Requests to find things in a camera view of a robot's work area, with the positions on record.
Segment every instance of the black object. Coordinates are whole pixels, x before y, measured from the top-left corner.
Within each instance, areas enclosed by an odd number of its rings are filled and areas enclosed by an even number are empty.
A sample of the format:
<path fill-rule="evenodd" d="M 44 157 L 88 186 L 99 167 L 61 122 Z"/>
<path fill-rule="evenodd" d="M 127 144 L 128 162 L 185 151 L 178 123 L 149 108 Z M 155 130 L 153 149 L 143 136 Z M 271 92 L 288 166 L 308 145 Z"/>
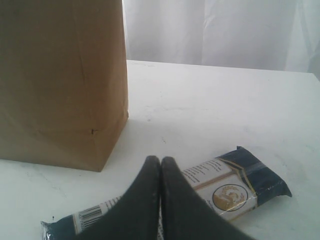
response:
<path fill-rule="evenodd" d="M 160 162 L 148 156 L 138 176 L 92 227 L 74 240 L 156 240 L 160 201 Z"/>
<path fill-rule="evenodd" d="M 161 211 L 165 240 L 252 240 L 218 216 L 192 189 L 174 158 L 161 163 Z"/>

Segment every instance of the barcode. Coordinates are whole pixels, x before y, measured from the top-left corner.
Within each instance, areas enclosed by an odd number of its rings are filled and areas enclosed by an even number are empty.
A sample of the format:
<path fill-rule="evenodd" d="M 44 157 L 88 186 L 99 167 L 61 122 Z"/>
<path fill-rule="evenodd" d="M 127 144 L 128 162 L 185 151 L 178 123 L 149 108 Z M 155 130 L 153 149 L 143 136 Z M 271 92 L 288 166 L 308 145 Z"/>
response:
<path fill-rule="evenodd" d="M 102 217 L 100 206 L 94 206 L 87 210 L 79 212 L 81 230 L 85 230 Z"/>

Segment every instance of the curtain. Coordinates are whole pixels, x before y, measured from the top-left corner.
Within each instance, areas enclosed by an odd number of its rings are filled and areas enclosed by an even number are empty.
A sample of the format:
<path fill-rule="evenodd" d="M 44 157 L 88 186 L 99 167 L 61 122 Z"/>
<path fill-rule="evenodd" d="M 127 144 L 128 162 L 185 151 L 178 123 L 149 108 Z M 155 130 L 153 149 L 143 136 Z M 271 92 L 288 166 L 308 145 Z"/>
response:
<path fill-rule="evenodd" d="M 122 0 L 127 58 L 310 72 L 320 0 Z"/>

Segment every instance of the packaging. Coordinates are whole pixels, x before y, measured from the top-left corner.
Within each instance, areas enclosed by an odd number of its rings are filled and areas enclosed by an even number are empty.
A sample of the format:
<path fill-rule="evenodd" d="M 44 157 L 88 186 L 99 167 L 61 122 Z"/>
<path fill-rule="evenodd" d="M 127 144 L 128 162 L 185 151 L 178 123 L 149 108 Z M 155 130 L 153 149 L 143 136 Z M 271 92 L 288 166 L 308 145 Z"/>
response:
<path fill-rule="evenodd" d="M 128 118 L 121 0 L 0 1 L 0 158 L 101 171 Z"/>
<path fill-rule="evenodd" d="M 182 174 L 199 196 L 228 221 L 276 196 L 292 197 L 285 181 L 243 147 L 183 170 Z M 119 199 L 114 198 L 54 223 L 41 222 L 42 240 L 72 239 L 100 219 Z M 164 239 L 161 210 L 157 239 Z"/>

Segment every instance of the plastic wrapper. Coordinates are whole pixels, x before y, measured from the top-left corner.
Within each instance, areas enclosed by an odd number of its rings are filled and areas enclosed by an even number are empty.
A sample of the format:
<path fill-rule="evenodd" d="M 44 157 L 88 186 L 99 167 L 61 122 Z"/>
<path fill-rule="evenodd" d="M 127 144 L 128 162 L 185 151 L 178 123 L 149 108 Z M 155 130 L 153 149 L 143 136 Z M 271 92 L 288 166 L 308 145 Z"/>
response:
<path fill-rule="evenodd" d="M 292 196 L 285 181 L 243 147 L 185 169 L 182 173 L 200 197 L 228 221 L 276 196 Z M 41 222 L 42 240 L 72 239 L 98 221 L 119 199 L 116 197 L 57 222 Z M 158 240 L 163 240 L 161 215 Z"/>

